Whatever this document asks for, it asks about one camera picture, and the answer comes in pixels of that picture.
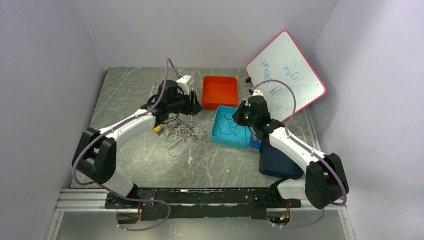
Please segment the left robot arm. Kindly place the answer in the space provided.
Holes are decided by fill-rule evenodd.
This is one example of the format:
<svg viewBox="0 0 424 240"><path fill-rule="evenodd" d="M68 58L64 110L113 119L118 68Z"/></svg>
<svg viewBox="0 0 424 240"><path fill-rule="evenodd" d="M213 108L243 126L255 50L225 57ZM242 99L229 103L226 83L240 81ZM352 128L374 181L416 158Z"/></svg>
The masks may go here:
<svg viewBox="0 0 424 240"><path fill-rule="evenodd" d="M118 172L117 153L138 135L166 122L171 114L198 114L202 107L193 84L190 75L183 75L177 80L164 80L158 87L158 93L130 116L99 130L92 127L84 130L71 163L74 181L83 184L76 176L80 172L90 179L91 184L101 185L113 192L124 207L134 207L139 200L139 188Z"/></svg>

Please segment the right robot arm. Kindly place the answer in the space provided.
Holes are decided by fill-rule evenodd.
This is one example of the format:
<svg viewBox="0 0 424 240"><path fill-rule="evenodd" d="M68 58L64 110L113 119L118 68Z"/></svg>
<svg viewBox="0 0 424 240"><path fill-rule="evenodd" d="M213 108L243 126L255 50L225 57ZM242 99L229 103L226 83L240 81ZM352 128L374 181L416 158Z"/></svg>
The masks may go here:
<svg viewBox="0 0 424 240"><path fill-rule="evenodd" d="M276 185L269 197L275 207L282 207L289 199L308 201L319 210L347 203L349 185L340 156L311 147L281 121L272 119L263 96L241 101L232 118L240 126L252 127L257 137L267 139L304 172L303 179L285 179Z"/></svg>

